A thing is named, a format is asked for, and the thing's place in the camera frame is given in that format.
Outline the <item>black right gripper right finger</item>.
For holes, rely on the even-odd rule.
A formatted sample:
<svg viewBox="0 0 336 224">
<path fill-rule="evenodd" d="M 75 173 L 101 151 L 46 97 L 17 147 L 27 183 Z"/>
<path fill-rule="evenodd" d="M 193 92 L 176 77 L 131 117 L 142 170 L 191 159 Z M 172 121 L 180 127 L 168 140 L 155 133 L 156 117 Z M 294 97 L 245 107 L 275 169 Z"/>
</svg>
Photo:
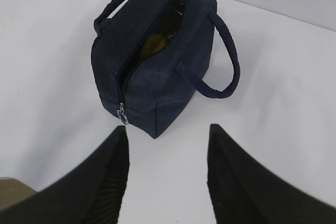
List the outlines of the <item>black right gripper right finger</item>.
<svg viewBox="0 0 336 224">
<path fill-rule="evenodd" d="M 335 207 L 275 175 L 218 124 L 209 127 L 207 169 L 217 223 L 335 223 Z"/>
</svg>

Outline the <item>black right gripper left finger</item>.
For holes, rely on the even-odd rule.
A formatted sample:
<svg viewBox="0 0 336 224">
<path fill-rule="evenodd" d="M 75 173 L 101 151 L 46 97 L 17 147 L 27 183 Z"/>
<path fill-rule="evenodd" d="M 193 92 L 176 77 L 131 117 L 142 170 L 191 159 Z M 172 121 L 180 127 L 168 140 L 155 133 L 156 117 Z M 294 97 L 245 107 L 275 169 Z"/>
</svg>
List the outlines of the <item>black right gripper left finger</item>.
<svg viewBox="0 0 336 224">
<path fill-rule="evenodd" d="M 124 126 L 63 178 L 1 211 L 1 223 L 118 223 L 129 174 Z"/>
</svg>

